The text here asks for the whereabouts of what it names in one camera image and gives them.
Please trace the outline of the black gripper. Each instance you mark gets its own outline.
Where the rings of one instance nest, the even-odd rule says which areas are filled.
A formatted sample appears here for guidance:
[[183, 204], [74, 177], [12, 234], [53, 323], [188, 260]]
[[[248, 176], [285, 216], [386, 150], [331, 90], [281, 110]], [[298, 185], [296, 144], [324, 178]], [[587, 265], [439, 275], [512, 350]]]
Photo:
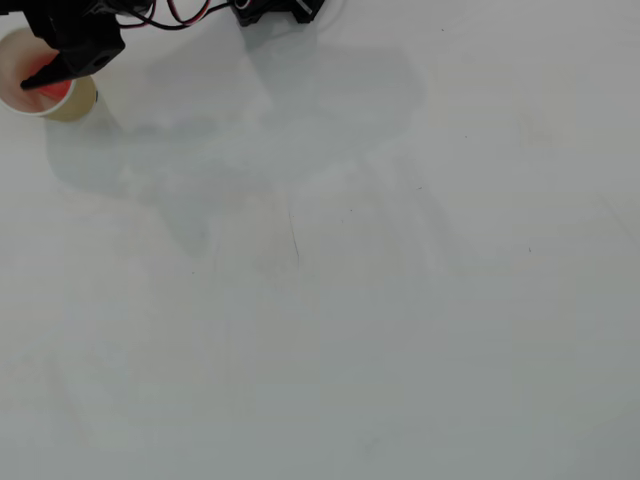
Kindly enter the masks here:
[[120, 1], [29, 0], [18, 3], [35, 37], [57, 53], [29, 52], [20, 59], [24, 91], [73, 81], [100, 71], [125, 48]]

